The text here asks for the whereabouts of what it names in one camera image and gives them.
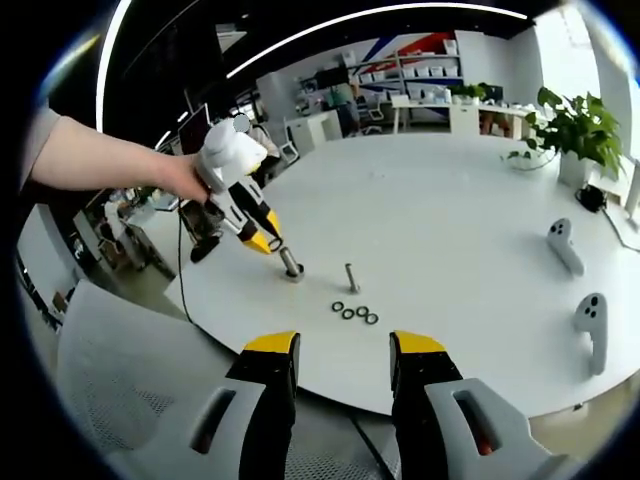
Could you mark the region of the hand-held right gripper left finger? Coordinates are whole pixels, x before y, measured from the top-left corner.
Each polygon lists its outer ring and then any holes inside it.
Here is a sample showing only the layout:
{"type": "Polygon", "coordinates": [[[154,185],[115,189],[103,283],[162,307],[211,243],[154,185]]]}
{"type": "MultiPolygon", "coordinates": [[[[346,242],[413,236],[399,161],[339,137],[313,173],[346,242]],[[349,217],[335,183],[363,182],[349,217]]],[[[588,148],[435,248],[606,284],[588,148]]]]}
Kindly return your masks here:
{"type": "Polygon", "coordinates": [[[224,379],[171,406],[142,447],[115,454],[121,479],[282,479],[296,420],[301,336],[250,341],[224,379]]]}

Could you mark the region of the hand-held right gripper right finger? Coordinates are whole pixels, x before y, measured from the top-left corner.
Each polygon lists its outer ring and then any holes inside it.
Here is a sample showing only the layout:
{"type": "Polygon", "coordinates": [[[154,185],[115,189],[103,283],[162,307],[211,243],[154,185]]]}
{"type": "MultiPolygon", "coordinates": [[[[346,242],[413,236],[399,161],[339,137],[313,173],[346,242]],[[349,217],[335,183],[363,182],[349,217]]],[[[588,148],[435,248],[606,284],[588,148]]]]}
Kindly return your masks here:
{"type": "Polygon", "coordinates": [[[537,442],[528,418],[435,339],[390,333],[392,421],[405,479],[571,479],[580,469],[537,442]]]}

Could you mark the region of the person's left hand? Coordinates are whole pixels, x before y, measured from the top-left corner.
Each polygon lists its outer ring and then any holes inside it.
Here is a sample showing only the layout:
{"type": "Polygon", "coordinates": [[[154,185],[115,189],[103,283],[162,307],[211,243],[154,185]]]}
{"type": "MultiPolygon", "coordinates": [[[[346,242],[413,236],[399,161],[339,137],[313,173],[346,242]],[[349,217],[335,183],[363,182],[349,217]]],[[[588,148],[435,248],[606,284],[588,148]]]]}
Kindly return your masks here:
{"type": "Polygon", "coordinates": [[[197,160],[195,154],[171,157],[165,167],[164,189],[180,198],[205,204],[209,190],[196,170],[197,160]]]}

